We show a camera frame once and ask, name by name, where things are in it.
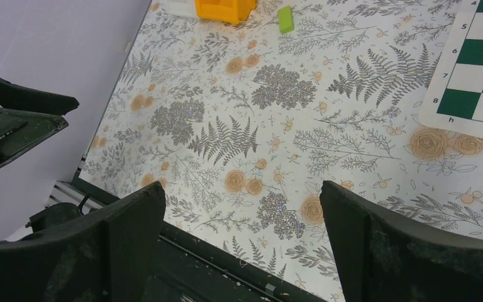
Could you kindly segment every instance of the orange object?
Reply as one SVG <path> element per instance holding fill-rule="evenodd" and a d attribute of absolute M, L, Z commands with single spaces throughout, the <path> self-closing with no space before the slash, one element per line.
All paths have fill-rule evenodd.
<path fill-rule="evenodd" d="M 200 18 L 232 24 L 247 20 L 256 7 L 256 0 L 195 0 L 195 8 Z"/>

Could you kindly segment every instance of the orange rose print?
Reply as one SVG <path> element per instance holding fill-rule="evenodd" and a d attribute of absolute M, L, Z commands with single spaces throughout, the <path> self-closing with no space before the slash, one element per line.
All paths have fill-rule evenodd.
<path fill-rule="evenodd" d="M 153 182 L 155 182 L 155 177 L 153 176 L 153 174 L 147 173 L 143 176 L 141 185 L 142 187 L 145 187 L 152 184 Z"/>
<path fill-rule="evenodd" d="M 151 107 L 151 105 L 155 102 L 155 99 L 152 96 L 148 96 L 143 101 L 143 107 Z"/>
<path fill-rule="evenodd" d="M 483 139 L 470 135 L 460 135 L 457 137 L 453 149 L 465 155 L 478 154 L 482 151 Z"/>
<path fill-rule="evenodd" d="M 241 171 L 230 171 L 225 177 L 225 189 L 231 193 L 240 192 L 244 184 L 245 175 Z"/>
<path fill-rule="evenodd" d="M 233 58 L 226 65 L 226 73 L 233 76 L 242 71 L 242 68 L 243 61 L 240 58 Z"/>
<path fill-rule="evenodd" d="M 258 65 L 258 63 L 260 62 L 260 55 L 250 55 L 247 59 L 245 59 L 245 65 L 247 67 L 255 67 L 256 65 Z"/>
<path fill-rule="evenodd" d="M 98 136 L 98 135 L 96 135 L 96 136 L 93 138 L 91 148 L 97 148 L 97 146 L 98 146 L 98 145 L 99 145 L 99 136 Z"/>
<path fill-rule="evenodd" d="M 445 133 L 428 128 L 412 136 L 410 146 L 412 153 L 421 159 L 437 159 L 445 154 L 448 138 Z"/>
<path fill-rule="evenodd" d="M 103 137 L 100 141 L 99 141 L 99 147 L 104 147 L 106 146 L 106 142 L 108 140 L 106 139 L 106 137 Z"/>
<path fill-rule="evenodd" d="M 303 219 L 311 225 L 319 225 L 325 222 L 323 219 L 323 209 L 317 195 L 312 196 L 303 202 L 301 206 Z"/>
<path fill-rule="evenodd" d="M 353 191 L 355 184 L 352 181 L 342 181 L 341 186 L 349 191 Z"/>
<path fill-rule="evenodd" d="M 257 41 L 256 40 L 252 40 L 251 42 L 249 42 L 249 44 L 247 45 L 247 48 L 248 49 L 252 49 L 252 48 L 255 48 L 257 46 Z"/>
<path fill-rule="evenodd" d="M 261 179 L 251 179 L 245 184 L 245 189 L 251 195 L 258 195 L 262 192 L 264 184 Z"/>
<path fill-rule="evenodd" d="M 145 98 L 142 94 L 138 94 L 130 103 L 130 111 L 136 112 L 142 108 L 143 103 L 145 102 Z"/>
<path fill-rule="evenodd" d="M 160 185 L 162 185 L 163 189 L 165 189 L 165 187 L 167 187 L 167 181 L 165 180 L 165 178 L 163 178 L 163 177 L 159 178 L 158 182 L 160 183 Z"/>
<path fill-rule="evenodd" d="M 265 167 L 267 166 L 267 161 L 265 159 L 259 159 L 256 166 L 260 170 L 265 169 Z"/>
<path fill-rule="evenodd" d="M 149 9 L 150 9 L 151 11 L 156 11 L 156 10 L 157 10 L 159 7 L 160 7 L 160 3 L 159 3 L 159 2 L 157 2 L 157 3 L 155 3 L 155 4 L 151 4 L 151 6 L 149 6 Z"/>
<path fill-rule="evenodd" d="M 169 169 L 169 162 L 163 162 L 162 167 L 160 168 L 162 171 L 166 171 Z"/>

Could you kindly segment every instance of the floral tablecloth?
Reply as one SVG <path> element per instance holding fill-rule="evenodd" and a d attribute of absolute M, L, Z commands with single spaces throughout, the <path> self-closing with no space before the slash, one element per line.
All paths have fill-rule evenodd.
<path fill-rule="evenodd" d="M 483 239 L 483 139 L 417 119 L 459 5 L 259 0 L 227 25 L 153 3 L 80 177 L 119 197 L 160 181 L 167 222 L 327 301 L 322 180 Z"/>

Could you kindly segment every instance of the chessboard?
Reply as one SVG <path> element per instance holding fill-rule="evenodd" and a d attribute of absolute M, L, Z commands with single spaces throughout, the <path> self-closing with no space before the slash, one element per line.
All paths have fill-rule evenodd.
<path fill-rule="evenodd" d="M 483 138 L 483 0 L 464 0 L 461 5 L 419 122 Z"/>

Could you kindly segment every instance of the white wall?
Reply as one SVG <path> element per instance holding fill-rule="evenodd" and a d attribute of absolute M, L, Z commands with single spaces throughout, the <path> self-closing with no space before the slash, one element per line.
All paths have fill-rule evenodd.
<path fill-rule="evenodd" d="M 150 0 L 0 0 L 0 77 L 66 94 L 69 127 L 0 170 L 0 240 L 70 181 L 97 128 Z"/>

